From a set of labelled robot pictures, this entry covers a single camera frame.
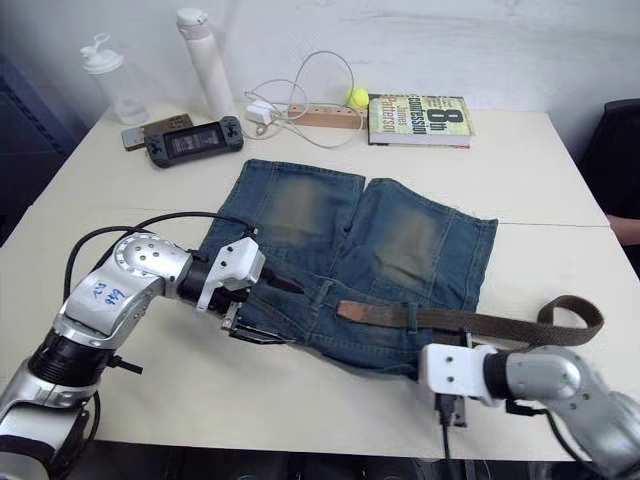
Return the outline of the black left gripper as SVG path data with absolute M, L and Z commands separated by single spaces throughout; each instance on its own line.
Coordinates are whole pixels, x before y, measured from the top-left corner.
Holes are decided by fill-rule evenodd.
M 261 271 L 260 280 L 282 291 L 293 294 L 304 293 L 303 287 L 294 279 L 285 278 L 269 268 L 264 268 Z M 252 326 L 239 325 L 240 310 L 250 293 L 249 287 L 234 291 L 221 287 L 214 291 L 209 301 L 209 310 L 221 318 L 221 328 L 235 339 L 256 345 L 293 343 L 293 339 L 280 334 L 263 331 Z

